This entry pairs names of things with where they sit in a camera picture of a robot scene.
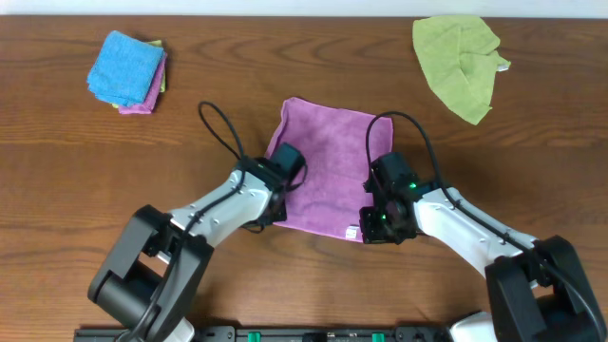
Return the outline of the large purple cloth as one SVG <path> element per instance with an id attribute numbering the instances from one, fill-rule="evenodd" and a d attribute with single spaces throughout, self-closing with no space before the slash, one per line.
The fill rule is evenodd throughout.
<path id="1" fill-rule="evenodd" d="M 393 133 L 389 117 L 286 100 L 266 155 L 288 143 L 304 156 L 308 171 L 295 179 L 300 186 L 286 197 L 287 219 L 277 225 L 360 242 L 359 210 L 373 205 L 364 190 L 368 160 L 392 150 Z"/>

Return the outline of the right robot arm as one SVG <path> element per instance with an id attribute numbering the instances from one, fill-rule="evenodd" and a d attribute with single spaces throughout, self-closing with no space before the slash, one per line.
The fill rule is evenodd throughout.
<path id="1" fill-rule="evenodd" d="M 607 327 L 578 253 L 565 238 L 512 229 L 437 182 L 369 180 L 366 243 L 436 238 L 484 277 L 489 312 L 453 323 L 453 341 L 604 341 Z"/>

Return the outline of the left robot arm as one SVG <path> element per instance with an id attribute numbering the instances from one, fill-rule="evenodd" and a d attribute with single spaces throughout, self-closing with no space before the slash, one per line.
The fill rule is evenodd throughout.
<path id="1" fill-rule="evenodd" d="M 301 157 L 242 157 L 224 183 L 164 213 L 137 210 L 93 277 L 87 297 L 120 322 L 118 341 L 191 341 L 186 320 L 215 249 L 237 229 L 286 218 Z"/>

